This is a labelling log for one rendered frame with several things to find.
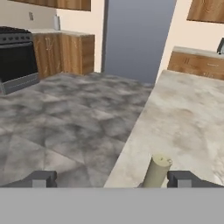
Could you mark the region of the white bottle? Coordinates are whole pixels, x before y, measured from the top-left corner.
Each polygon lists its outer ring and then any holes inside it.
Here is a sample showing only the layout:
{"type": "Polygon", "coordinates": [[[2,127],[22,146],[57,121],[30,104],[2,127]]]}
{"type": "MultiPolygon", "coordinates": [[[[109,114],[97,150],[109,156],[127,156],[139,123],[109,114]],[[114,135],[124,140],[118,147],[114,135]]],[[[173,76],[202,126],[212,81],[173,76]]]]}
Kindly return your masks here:
{"type": "Polygon", "coordinates": [[[60,17],[55,15],[53,17],[53,22],[54,22],[54,30],[60,31],[60,17]]]}

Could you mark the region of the dark tap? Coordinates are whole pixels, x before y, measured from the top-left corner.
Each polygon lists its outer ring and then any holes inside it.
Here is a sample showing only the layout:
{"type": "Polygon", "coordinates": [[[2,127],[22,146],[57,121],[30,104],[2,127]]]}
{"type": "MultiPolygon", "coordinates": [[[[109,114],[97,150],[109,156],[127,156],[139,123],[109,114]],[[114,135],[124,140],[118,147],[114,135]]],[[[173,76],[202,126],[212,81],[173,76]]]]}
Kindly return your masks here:
{"type": "Polygon", "coordinates": [[[221,39],[219,46],[217,48],[218,54],[224,54],[224,38],[221,39]]]}

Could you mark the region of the black and grey oven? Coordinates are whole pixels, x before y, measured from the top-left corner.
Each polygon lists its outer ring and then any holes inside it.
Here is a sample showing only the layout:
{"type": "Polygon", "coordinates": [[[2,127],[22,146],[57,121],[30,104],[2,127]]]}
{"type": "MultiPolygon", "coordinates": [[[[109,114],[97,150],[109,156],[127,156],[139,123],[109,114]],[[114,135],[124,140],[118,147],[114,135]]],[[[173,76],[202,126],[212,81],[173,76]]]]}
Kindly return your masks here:
{"type": "Polygon", "coordinates": [[[0,95],[39,83],[32,33],[0,26],[0,95]]]}

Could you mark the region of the wooden base cabinet run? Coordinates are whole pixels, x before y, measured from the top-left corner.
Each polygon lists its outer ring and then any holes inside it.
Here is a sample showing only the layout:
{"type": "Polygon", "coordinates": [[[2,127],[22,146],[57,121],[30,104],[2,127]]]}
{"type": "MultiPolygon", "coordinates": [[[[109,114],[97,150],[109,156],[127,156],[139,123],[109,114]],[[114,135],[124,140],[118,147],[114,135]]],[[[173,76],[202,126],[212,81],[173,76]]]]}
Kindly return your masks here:
{"type": "Polygon", "coordinates": [[[95,35],[74,31],[34,31],[38,77],[86,75],[95,70],[95,35]]]}

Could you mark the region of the cream candle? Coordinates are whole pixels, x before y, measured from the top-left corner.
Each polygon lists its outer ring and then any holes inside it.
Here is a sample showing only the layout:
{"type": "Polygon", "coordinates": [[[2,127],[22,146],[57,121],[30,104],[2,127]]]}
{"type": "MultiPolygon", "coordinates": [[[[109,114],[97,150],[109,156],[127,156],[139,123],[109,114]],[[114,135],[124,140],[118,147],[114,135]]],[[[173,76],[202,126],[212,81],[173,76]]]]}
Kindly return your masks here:
{"type": "Polygon", "coordinates": [[[162,154],[154,154],[143,180],[143,187],[157,188],[160,187],[166,177],[167,172],[172,166],[172,160],[162,154]]]}

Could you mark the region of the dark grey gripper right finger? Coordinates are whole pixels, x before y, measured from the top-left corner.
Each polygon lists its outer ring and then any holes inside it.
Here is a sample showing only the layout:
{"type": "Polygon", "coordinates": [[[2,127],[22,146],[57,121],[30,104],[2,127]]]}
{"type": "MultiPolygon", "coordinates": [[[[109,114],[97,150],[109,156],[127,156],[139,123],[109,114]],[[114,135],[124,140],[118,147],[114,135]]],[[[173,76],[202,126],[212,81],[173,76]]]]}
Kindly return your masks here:
{"type": "Polygon", "coordinates": [[[190,171],[168,171],[167,179],[167,186],[172,188],[221,188],[221,185],[200,179],[190,171]]]}

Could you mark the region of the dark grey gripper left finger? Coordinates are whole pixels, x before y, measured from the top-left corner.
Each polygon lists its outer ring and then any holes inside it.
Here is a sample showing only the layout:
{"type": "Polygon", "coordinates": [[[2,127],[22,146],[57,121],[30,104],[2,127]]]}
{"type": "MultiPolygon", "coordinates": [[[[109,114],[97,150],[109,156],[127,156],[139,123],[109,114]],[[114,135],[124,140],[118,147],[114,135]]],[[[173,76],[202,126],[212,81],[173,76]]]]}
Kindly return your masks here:
{"type": "Polygon", "coordinates": [[[27,177],[18,181],[1,185],[1,188],[18,187],[18,188],[49,188],[57,186],[56,171],[34,171],[27,177]]]}

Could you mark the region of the wooden wall cabinet run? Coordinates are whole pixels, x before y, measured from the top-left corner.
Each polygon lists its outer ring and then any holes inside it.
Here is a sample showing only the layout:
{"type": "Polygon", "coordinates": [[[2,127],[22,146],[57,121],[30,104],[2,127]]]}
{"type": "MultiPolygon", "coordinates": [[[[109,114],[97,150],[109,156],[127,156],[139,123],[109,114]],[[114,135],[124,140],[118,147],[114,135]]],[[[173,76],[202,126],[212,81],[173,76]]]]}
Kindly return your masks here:
{"type": "Polygon", "coordinates": [[[74,11],[91,11],[91,0],[10,0],[24,4],[34,4],[74,11]]]}

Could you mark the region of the wooden drawer cabinet run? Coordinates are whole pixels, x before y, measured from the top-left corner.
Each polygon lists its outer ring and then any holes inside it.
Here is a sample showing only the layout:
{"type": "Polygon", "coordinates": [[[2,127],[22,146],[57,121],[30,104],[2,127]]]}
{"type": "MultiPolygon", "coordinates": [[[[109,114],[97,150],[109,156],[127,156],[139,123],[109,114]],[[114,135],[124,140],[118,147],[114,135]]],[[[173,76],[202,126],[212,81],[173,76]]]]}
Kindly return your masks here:
{"type": "Polygon", "coordinates": [[[167,69],[224,81],[224,54],[174,46],[167,69]]]}

